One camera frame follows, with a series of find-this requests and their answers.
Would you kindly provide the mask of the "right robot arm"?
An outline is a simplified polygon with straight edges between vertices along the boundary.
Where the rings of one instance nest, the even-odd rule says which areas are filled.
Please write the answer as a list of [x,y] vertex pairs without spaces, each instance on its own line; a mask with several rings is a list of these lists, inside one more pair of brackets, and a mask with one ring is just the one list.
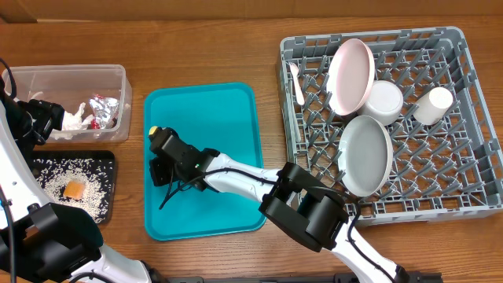
[[[155,186],[169,186],[165,200],[185,188],[232,193],[259,203],[259,211],[302,246],[327,250],[351,269],[360,282],[407,282],[409,274],[383,257],[356,230],[358,202],[350,216],[347,193],[328,188],[299,165],[264,169],[239,163],[215,149],[199,150],[169,127],[148,133],[150,174]],[[177,182],[176,189],[171,188]]]

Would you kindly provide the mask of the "small red wrapper piece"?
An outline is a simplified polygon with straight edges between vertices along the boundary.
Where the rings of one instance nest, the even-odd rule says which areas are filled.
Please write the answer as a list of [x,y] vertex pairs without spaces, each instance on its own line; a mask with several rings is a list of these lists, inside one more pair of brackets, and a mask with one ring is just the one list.
[[93,120],[91,121],[91,124],[90,124],[90,125],[91,125],[91,128],[92,128],[92,129],[95,129],[95,130],[99,130],[99,129],[101,128],[101,127],[100,127],[100,125],[99,125],[99,123],[98,123],[95,119],[93,119]]

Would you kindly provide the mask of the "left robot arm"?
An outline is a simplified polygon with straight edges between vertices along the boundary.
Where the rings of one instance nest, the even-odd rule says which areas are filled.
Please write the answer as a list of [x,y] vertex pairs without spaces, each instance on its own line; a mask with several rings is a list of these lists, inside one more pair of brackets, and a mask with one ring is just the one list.
[[64,110],[47,101],[17,99],[17,85],[1,90],[1,268],[30,282],[161,283],[141,260],[107,246],[81,208],[56,204],[35,180],[31,153],[61,129]]

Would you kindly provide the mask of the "small grey bowl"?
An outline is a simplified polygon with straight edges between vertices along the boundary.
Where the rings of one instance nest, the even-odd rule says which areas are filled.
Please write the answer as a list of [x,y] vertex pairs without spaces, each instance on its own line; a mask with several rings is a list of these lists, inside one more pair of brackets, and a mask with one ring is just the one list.
[[371,116],[384,126],[393,124],[400,115],[403,94],[394,84],[385,80],[373,83],[370,95],[357,114]]

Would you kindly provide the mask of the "large white plate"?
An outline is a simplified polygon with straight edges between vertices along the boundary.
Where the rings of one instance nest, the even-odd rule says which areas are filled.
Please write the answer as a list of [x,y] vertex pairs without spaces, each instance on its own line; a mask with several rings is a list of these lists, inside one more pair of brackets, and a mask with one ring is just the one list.
[[360,39],[348,39],[333,56],[326,91],[329,106],[338,116],[359,110],[370,95],[375,63],[370,48]]

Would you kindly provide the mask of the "white upturned cup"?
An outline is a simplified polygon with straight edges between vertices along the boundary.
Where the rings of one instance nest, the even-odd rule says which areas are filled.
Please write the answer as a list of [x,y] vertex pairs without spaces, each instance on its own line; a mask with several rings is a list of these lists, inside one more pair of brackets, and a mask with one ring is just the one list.
[[453,95],[444,87],[435,87],[421,97],[415,105],[413,117],[423,125],[433,125],[441,120],[453,104]]

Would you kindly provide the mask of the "yellow plastic fork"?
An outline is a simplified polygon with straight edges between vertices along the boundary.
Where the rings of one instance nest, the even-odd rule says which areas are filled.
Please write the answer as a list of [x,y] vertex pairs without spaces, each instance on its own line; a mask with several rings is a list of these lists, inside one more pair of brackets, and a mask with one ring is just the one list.
[[157,126],[152,126],[150,129],[149,129],[149,136],[151,135],[154,135],[157,131],[158,127]]

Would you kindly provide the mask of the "orange food cube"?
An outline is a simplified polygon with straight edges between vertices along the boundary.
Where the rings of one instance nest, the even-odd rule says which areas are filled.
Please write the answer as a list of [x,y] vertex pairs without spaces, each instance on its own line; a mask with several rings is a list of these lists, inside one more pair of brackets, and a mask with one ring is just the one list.
[[63,196],[74,200],[81,200],[85,189],[86,185],[84,183],[70,181],[64,189]]

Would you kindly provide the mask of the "white napkin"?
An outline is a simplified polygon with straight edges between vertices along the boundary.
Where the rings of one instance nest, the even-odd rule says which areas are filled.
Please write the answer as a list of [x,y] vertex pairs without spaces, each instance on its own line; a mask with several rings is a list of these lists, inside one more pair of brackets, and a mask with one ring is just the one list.
[[83,118],[83,114],[85,111],[86,103],[82,102],[79,105],[79,110],[75,114],[71,114],[69,112],[64,112],[64,118],[62,123],[61,130],[54,130],[50,137],[58,140],[71,140],[75,136],[76,130],[85,130],[91,125],[91,122],[94,119],[92,114],[88,115],[85,119]]

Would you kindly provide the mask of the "silver red wrapper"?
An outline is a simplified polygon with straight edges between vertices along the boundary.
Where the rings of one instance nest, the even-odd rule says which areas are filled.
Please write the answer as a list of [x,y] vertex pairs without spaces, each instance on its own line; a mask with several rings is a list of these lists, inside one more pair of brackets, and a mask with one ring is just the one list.
[[89,101],[94,119],[99,123],[100,129],[112,128],[116,124],[119,110],[119,100],[114,97],[103,97],[95,94]]

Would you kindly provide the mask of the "grey round plate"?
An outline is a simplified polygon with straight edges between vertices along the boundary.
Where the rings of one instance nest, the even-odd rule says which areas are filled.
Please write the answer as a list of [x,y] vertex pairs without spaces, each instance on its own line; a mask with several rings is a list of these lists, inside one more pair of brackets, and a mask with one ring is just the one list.
[[339,152],[342,182],[355,196],[368,197],[387,181],[393,160],[391,137],[373,117],[358,116],[346,125]]

